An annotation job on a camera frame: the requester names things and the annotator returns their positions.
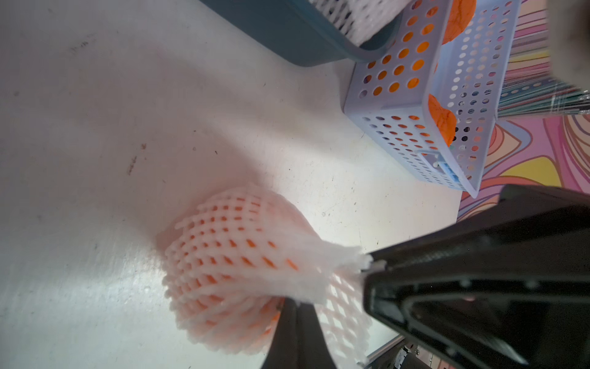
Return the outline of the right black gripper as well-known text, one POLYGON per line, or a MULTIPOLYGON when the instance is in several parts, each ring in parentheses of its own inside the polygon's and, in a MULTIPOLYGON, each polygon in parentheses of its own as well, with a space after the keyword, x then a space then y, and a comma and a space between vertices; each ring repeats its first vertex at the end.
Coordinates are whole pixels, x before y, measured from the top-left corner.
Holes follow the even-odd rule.
POLYGON ((457 368, 587 368, 588 196, 508 185, 460 225, 387 249, 366 312, 457 368))

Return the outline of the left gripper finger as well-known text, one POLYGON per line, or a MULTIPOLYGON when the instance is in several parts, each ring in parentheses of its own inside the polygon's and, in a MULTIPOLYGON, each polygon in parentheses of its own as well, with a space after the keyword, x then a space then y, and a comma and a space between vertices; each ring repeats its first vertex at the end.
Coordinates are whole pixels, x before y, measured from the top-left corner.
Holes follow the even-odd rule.
POLYGON ((262 369, 315 369, 336 365, 315 307, 286 298, 262 369))

